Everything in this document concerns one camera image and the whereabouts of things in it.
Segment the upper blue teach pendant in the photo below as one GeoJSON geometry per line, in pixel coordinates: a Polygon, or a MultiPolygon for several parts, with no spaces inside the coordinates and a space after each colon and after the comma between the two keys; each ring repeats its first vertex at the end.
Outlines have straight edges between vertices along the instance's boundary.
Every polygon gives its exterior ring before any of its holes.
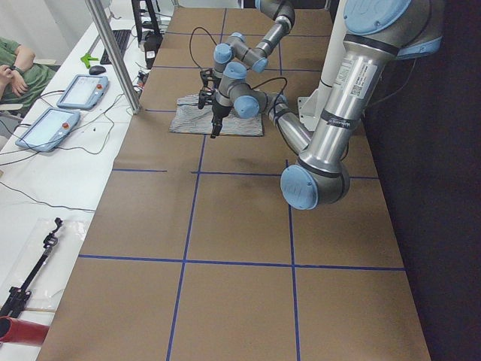
{"type": "Polygon", "coordinates": [[[106,76],[78,74],[56,103],[58,108],[88,111],[93,109],[109,86],[106,76]]]}

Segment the person in green shirt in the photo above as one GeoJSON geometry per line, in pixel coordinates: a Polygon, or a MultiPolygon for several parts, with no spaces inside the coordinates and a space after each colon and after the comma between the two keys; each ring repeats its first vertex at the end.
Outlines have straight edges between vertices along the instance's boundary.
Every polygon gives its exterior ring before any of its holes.
{"type": "Polygon", "coordinates": [[[1,38],[1,104],[21,104],[25,116],[53,79],[55,71],[35,63],[35,53],[16,41],[1,38]]]}

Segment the black keyboard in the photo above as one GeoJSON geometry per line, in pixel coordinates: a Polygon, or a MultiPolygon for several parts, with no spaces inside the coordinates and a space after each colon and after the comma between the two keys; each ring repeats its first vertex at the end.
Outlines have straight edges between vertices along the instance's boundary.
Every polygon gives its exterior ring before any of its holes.
{"type": "MultiPolygon", "coordinates": [[[[119,52],[121,56],[125,55],[127,50],[128,42],[131,36],[131,31],[128,29],[115,29],[113,30],[113,38],[116,42],[117,47],[119,48],[119,52]]],[[[109,65],[111,64],[109,54],[107,50],[104,49],[103,54],[100,58],[101,65],[109,65]]]]}

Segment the black handheld gripper stick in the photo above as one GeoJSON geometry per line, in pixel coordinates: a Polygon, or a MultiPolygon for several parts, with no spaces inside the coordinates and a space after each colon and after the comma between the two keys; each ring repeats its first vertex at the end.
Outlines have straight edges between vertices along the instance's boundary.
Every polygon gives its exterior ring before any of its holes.
{"type": "Polygon", "coordinates": [[[1,308],[1,316],[18,318],[20,314],[25,310],[26,303],[32,295],[32,291],[29,290],[30,284],[35,279],[37,273],[45,263],[49,255],[52,253],[53,248],[58,244],[58,237],[56,233],[62,227],[63,220],[57,217],[54,220],[56,228],[51,230],[43,240],[43,253],[36,262],[33,269],[29,272],[27,278],[23,281],[20,287],[12,286],[9,289],[9,296],[1,308]]]}

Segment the aluminium frame post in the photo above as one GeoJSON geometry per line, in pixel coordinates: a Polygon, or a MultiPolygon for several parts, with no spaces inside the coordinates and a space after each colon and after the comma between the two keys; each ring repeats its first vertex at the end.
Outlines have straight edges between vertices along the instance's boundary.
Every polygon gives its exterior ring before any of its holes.
{"type": "Polygon", "coordinates": [[[113,66],[123,93],[127,98],[129,107],[133,114],[138,114],[141,108],[138,94],[135,92],[123,57],[113,38],[113,30],[110,27],[110,22],[107,19],[104,8],[98,0],[85,0],[85,3],[98,30],[98,35],[102,40],[104,48],[109,54],[111,65],[113,66]]]}

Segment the red cylinder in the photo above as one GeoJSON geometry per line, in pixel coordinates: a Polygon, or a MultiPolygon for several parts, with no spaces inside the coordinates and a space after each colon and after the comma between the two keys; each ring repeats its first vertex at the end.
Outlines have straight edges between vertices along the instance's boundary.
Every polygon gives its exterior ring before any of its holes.
{"type": "Polygon", "coordinates": [[[27,320],[1,317],[1,343],[41,346],[50,327],[27,320]]]}

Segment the black computer mouse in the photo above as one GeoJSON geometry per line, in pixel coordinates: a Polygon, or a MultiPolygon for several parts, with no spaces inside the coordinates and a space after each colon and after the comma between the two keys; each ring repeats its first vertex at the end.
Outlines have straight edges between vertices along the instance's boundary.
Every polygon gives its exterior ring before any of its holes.
{"type": "Polygon", "coordinates": [[[94,65],[89,68],[90,75],[100,75],[106,72],[106,68],[102,65],[94,65]]]}

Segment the blue teach pendant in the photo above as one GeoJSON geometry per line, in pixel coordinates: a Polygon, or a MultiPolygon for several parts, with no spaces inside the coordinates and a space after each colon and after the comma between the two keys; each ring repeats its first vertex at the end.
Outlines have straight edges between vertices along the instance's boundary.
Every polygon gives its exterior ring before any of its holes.
{"type": "Polygon", "coordinates": [[[78,74],[56,103],[58,108],[88,111],[93,109],[109,86],[106,76],[78,74]]]}
{"type": "Polygon", "coordinates": [[[49,107],[15,141],[15,145],[27,150],[50,152],[63,142],[79,120],[79,111],[49,107]]]}

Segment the lower blue teach pendant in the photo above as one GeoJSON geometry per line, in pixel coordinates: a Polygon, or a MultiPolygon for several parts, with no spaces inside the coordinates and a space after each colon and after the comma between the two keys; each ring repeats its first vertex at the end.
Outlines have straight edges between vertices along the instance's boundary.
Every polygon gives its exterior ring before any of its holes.
{"type": "Polygon", "coordinates": [[[15,141],[15,145],[27,150],[50,152],[63,142],[79,120],[79,111],[49,107],[15,141]]]}

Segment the green plastic tool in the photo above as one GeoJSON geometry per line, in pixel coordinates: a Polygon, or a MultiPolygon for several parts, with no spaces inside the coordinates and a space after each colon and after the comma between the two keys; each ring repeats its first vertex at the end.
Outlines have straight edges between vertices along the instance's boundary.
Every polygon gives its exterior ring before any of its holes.
{"type": "Polygon", "coordinates": [[[81,58],[80,61],[86,66],[87,69],[91,68],[91,62],[97,62],[98,58],[92,56],[89,53],[85,53],[81,58]]]}

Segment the black box with label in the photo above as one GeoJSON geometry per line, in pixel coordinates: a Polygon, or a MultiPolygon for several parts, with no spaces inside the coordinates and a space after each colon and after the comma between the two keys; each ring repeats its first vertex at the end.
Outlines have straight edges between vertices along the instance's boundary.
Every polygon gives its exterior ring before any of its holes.
{"type": "Polygon", "coordinates": [[[154,32],[149,33],[146,37],[146,40],[144,42],[144,55],[146,67],[148,69],[151,69],[153,67],[153,63],[155,62],[155,58],[159,51],[162,40],[163,35],[156,35],[154,32]]]}

